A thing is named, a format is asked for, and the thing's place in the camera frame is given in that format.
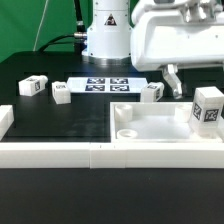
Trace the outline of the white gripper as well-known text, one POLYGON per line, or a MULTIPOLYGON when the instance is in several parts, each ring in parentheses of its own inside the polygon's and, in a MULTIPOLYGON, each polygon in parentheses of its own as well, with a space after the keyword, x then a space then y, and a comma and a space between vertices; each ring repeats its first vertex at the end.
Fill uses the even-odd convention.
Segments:
POLYGON ((177 66, 224 63, 224 8, 217 0, 139 0, 132 23, 132 65, 139 71, 165 66, 175 99, 183 95, 177 66))

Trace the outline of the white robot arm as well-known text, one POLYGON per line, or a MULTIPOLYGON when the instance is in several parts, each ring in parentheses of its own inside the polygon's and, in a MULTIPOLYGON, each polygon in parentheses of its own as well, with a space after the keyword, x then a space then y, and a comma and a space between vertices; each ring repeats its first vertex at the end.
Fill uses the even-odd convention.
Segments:
POLYGON ((182 68, 224 66, 224 8, 218 0, 93 0, 85 60, 126 60, 139 71, 160 70, 173 96, 183 94, 182 68))

